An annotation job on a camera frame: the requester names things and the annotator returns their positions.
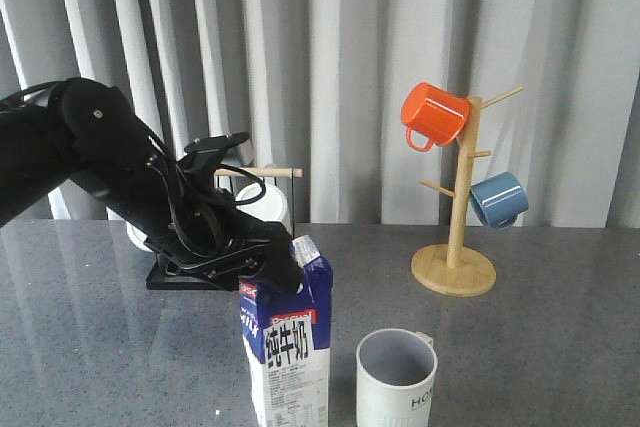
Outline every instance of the round wooden base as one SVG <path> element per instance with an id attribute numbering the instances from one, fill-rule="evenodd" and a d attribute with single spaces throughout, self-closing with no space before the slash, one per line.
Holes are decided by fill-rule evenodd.
<path id="1" fill-rule="evenodd" d="M 496 271 L 480 252 L 463 247 L 455 269 L 447 267 L 446 258 L 447 244 L 429 245 L 414 254 L 411 272 L 425 287 L 456 297 L 473 297 L 493 287 Z"/>

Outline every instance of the orange mug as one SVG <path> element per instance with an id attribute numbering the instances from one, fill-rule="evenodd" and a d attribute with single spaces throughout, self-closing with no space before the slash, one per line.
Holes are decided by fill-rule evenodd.
<path id="1" fill-rule="evenodd" d="M 425 82 L 416 85 L 402 106 L 402 123 L 407 126 L 407 144 L 420 152 L 431 150 L 433 144 L 447 145 L 453 141 L 469 117 L 469 101 L 438 89 Z M 416 131 L 429 139 L 424 147 L 413 143 Z"/>

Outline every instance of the mug handle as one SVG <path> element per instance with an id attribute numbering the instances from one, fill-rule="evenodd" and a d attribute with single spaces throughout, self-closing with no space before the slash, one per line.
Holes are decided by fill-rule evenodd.
<path id="1" fill-rule="evenodd" d="M 418 147 L 416 144 L 413 143 L 413 139 L 411 139 L 411 134 L 413 133 L 413 129 L 411 127 L 407 127 L 407 131 L 406 131 L 406 139 L 407 139 L 407 144 L 409 144 L 411 147 L 413 147 L 414 149 L 416 149 L 419 152 L 428 152 L 431 150 L 431 147 L 433 147 L 433 144 L 436 143 L 435 140 L 429 139 L 429 142 L 427 142 L 427 145 L 425 145 L 424 147 Z"/>
<path id="2" fill-rule="evenodd" d="M 429 337 L 427 334 L 425 334 L 424 332 L 418 332 L 418 331 L 416 331 L 415 334 L 418 337 L 422 338 L 422 340 L 424 340 L 427 344 L 429 344 L 429 347 L 433 347 L 433 339 Z"/>

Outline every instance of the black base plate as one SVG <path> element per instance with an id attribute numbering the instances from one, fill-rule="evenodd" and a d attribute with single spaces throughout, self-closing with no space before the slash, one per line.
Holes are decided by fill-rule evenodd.
<path id="1" fill-rule="evenodd" d="M 221 290 L 215 285 L 193 277 L 165 275 L 156 261 L 147 275 L 148 290 Z"/>

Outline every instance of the black cable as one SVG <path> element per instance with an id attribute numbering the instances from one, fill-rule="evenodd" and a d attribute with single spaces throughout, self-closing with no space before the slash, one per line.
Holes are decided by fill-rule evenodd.
<path id="1" fill-rule="evenodd" d="M 241 169 L 240 167 L 235 167 L 233 165 L 227 165 L 227 164 L 220 164 L 220 167 L 222 167 L 223 169 L 227 169 L 230 170 L 231 172 L 235 172 L 237 174 L 243 175 L 245 177 L 247 177 L 248 179 L 253 180 L 253 182 L 255 182 L 256 184 L 258 184 L 260 186 L 260 192 L 255 195 L 254 197 L 251 197 L 250 199 L 246 199 L 246 200 L 236 200 L 234 201 L 235 205 L 248 205 L 248 204 L 253 204 L 254 202 L 257 202 L 258 200 L 260 200 L 262 197 L 265 196 L 265 194 L 267 193 L 267 186 L 264 183 L 264 180 L 262 180 L 260 177 L 253 175 L 251 172 L 248 172 L 244 169 Z"/>
<path id="2" fill-rule="evenodd" d="M 187 186 L 187 191 L 190 196 L 195 197 L 192 199 L 194 203 L 194 207 L 197 212 L 201 215 L 204 221 L 207 223 L 211 234 L 213 235 L 213 241 L 216 245 L 216 254 L 220 253 L 223 245 L 225 243 L 225 235 L 222 231 L 222 227 L 218 222 L 218 218 L 215 215 L 215 212 L 211 208 L 212 205 L 218 205 L 222 207 L 227 207 L 228 203 L 224 201 L 222 198 L 212 197 L 210 195 L 206 195 L 200 192 L 200 189 L 196 184 L 194 184 L 188 175 L 185 175 L 184 171 L 180 168 L 179 164 L 175 164 L 176 171 L 178 173 L 178 177 L 182 180 L 184 185 Z"/>
<path id="3" fill-rule="evenodd" d="M 169 202 L 169 212 L 171 215 L 171 222 L 173 223 L 174 232 L 176 233 L 176 236 L 178 237 L 178 240 L 180 241 L 180 243 L 184 246 L 185 249 L 187 249 L 192 254 L 197 255 L 198 257 L 209 258 L 215 255 L 215 252 L 210 250 L 205 250 L 197 246 L 193 241 L 191 241 L 191 239 L 189 239 L 189 236 L 182 229 L 182 225 L 180 224 L 178 220 L 178 216 L 176 214 L 176 207 L 174 205 L 174 199 L 173 199 L 174 195 L 172 195 L 172 189 L 170 186 L 168 174 L 165 174 L 164 172 L 162 172 L 152 162 L 149 162 L 147 165 L 151 170 L 153 170 L 158 175 L 160 175 L 160 178 L 164 183 L 165 190 L 167 191 L 167 200 Z"/>
<path id="4" fill-rule="evenodd" d="M 33 94 L 34 92 L 38 92 L 40 90 L 48 89 L 49 87 L 59 83 L 60 83 L 59 80 L 54 80 L 52 82 L 43 82 L 42 84 L 32 85 L 31 87 L 21 90 L 20 92 L 15 92 L 11 95 L 8 95 L 4 99 L 0 100 L 0 102 L 5 102 L 9 99 L 13 99 L 14 97 L 24 97 L 25 95 Z"/>
<path id="5" fill-rule="evenodd" d="M 175 163 L 176 160 L 173 154 L 169 151 L 169 148 L 164 144 L 162 139 L 160 139 L 160 137 L 158 137 L 158 135 L 153 130 L 151 130 L 149 126 L 147 126 L 146 124 L 143 124 L 143 125 L 147 128 L 147 135 L 149 135 L 149 137 L 151 137 L 151 140 L 153 140 L 156 143 L 156 145 L 158 146 L 160 151 L 164 154 L 164 156 L 167 159 L 171 160 L 171 162 Z"/>

